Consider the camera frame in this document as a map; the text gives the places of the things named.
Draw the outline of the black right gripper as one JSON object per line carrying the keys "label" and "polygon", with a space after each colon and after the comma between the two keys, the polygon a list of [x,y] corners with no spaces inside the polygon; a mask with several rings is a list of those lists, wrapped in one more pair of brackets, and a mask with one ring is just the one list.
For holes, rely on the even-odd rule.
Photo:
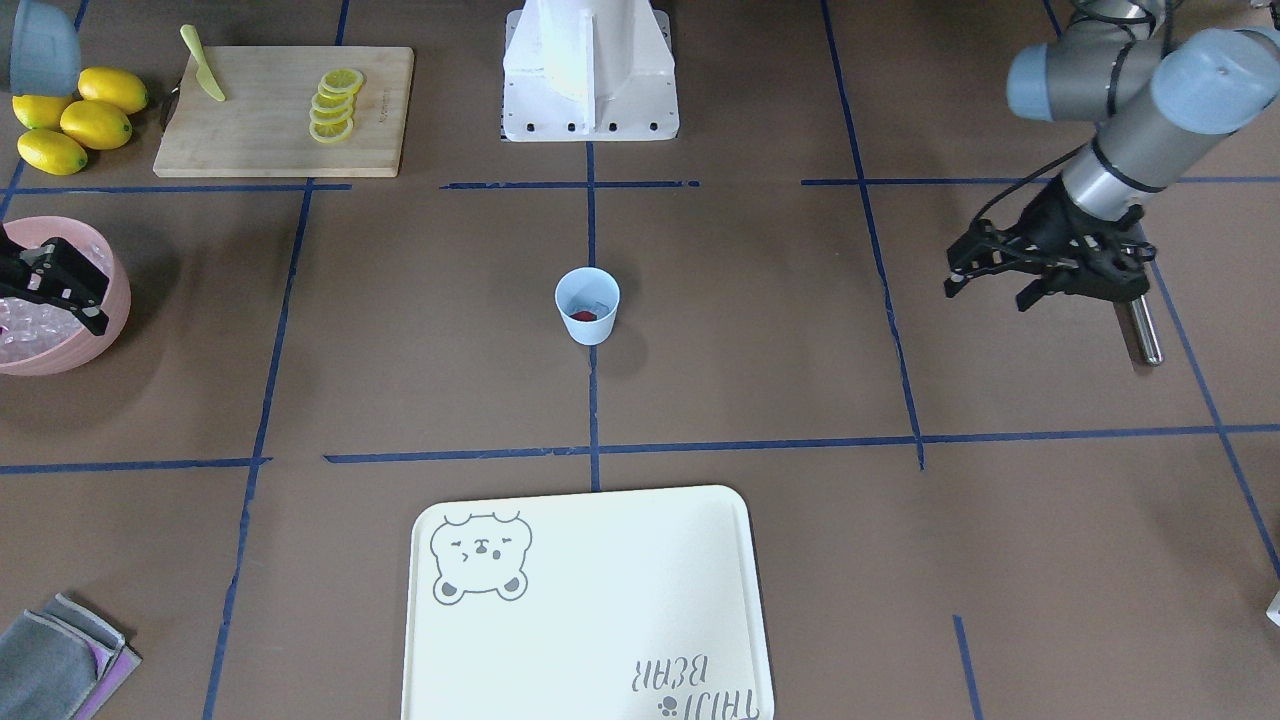
{"label": "black right gripper", "polygon": [[105,336],[109,315],[102,300],[109,277],[69,240],[50,238],[26,249],[1,238],[1,297],[20,299],[40,329]]}

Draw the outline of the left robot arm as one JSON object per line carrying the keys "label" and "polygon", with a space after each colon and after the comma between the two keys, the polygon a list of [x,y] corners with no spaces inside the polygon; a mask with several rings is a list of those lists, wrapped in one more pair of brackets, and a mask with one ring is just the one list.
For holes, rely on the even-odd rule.
{"label": "left robot arm", "polygon": [[1178,42],[1171,1],[1076,1],[1059,41],[1023,49],[1006,81],[1018,117],[1079,120],[1094,135],[1042,169],[1043,187],[1006,228],[978,211],[948,247],[943,291],[1005,272],[1015,304],[1071,295],[1129,304],[1149,291],[1156,251],[1137,227],[1176,183],[1276,99],[1277,29],[1208,28]]}

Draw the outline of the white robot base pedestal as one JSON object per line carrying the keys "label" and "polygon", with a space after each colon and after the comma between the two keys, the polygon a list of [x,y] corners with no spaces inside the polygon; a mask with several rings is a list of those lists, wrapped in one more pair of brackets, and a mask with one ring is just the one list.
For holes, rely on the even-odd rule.
{"label": "white robot base pedestal", "polygon": [[506,141],[678,135],[669,17],[649,1],[526,1],[506,17],[502,65]]}

